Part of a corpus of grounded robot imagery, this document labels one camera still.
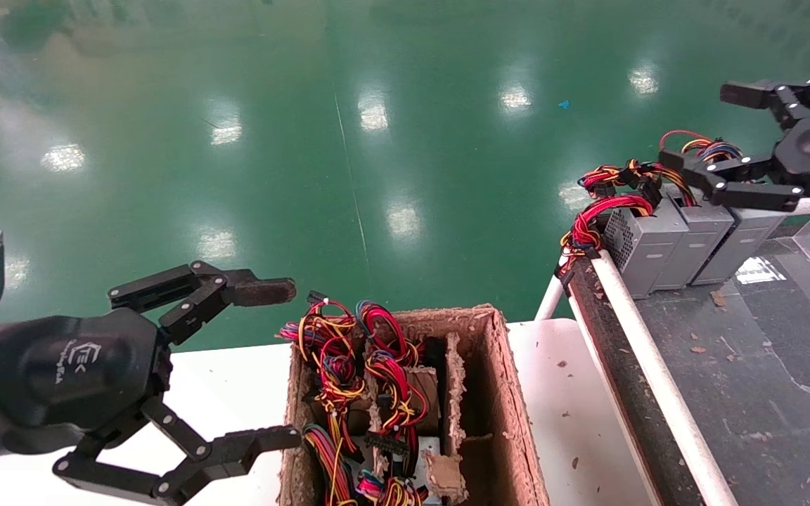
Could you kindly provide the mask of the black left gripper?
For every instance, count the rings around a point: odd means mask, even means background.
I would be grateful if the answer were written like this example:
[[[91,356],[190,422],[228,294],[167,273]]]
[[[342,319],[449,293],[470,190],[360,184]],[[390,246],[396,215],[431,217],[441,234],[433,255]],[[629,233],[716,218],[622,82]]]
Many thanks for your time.
[[[261,454],[298,448],[302,436],[292,426],[206,441],[161,399],[172,371],[167,345],[183,344],[229,306],[286,304],[296,294],[290,278],[194,261],[110,289],[110,307],[118,310],[104,315],[0,325],[0,454],[76,446],[53,466],[71,486],[184,505],[213,481],[247,475]],[[140,314],[167,305],[158,328]],[[98,461],[147,424],[184,453],[174,469],[156,475]]]

